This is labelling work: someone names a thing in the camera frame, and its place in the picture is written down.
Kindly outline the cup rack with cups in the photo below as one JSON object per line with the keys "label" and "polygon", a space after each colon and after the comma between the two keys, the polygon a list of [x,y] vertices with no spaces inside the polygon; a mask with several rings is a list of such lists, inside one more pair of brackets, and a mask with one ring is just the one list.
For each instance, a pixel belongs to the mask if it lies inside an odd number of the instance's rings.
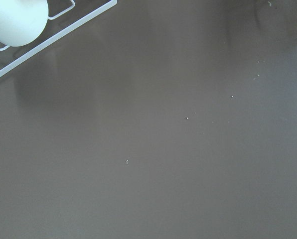
{"label": "cup rack with cups", "polygon": [[0,0],[0,78],[116,4],[115,0]]}

